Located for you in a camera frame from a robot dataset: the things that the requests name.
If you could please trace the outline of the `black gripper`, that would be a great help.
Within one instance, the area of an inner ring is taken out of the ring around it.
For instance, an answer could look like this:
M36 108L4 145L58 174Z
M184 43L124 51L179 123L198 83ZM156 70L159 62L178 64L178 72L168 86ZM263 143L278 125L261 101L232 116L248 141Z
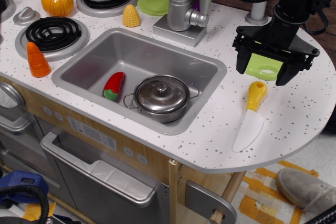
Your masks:
M289 18L274 10L271 21L262 26L239 26L233 47L238 52L236 70L244 74L255 52L283 62L277 74L276 86L284 86L304 67L309 67L320 50L302 40L297 32L307 17Z

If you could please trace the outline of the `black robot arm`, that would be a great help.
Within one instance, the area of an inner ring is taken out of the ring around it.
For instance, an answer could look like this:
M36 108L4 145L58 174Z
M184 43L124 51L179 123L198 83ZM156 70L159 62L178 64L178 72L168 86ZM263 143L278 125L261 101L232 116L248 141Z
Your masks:
M323 9L332 0L279 0L271 21L263 26L239 26L233 47L237 54L236 70L243 74L252 54L282 62L276 85L284 86L299 71L308 70L320 54L318 48L297 35L311 15L318 14L324 25L328 20Z

